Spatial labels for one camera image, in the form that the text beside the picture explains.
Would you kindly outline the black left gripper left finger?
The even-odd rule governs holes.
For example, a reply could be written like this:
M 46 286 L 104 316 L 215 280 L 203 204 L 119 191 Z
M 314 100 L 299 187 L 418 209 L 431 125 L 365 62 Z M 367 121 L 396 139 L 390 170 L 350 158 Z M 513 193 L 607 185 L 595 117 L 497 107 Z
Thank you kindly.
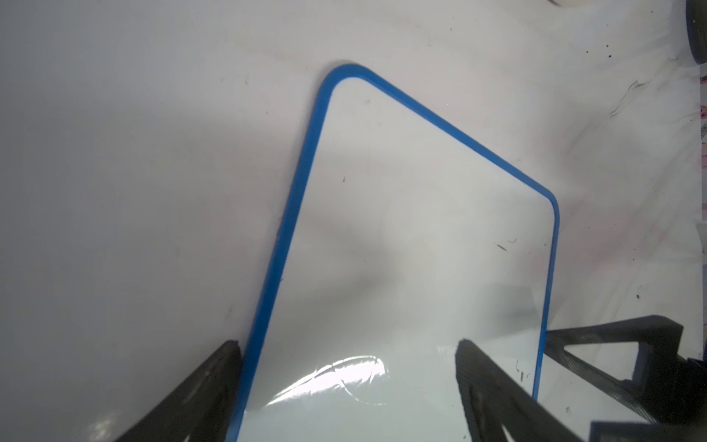
M 224 441 L 239 394 L 239 343 L 224 342 L 120 441 Z

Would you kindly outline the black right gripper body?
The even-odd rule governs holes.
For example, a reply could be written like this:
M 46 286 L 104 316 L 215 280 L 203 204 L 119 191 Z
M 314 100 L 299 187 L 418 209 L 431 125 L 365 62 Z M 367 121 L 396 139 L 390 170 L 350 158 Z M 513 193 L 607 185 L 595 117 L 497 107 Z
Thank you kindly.
M 678 357 L 672 387 L 665 399 L 661 423 L 701 425 L 706 419 L 706 363 Z

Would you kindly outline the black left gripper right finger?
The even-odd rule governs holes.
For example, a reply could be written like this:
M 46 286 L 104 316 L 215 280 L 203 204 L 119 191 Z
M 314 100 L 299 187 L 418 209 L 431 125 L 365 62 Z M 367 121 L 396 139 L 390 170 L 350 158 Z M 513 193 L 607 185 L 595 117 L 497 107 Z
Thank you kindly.
M 577 441 L 470 340 L 455 354 L 461 404 L 473 441 Z

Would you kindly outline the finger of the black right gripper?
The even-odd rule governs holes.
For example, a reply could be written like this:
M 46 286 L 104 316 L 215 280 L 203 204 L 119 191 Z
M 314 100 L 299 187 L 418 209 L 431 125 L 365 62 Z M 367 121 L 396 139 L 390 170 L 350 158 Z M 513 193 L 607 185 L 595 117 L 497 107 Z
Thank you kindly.
M 699 425 L 593 422 L 590 442 L 705 442 L 706 427 Z
M 545 355 L 650 423 L 683 423 L 683 326 L 663 316 L 548 331 Z

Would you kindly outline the blue-framed whiteboard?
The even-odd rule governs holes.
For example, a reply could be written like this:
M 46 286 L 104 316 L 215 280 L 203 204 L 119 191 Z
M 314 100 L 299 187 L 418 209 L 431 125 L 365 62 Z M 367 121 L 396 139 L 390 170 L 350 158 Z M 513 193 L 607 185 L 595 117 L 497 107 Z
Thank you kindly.
M 536 396 L 555 195 L 360 64 L 317 93 L 231 441 L 466 441 L 468 339 Z

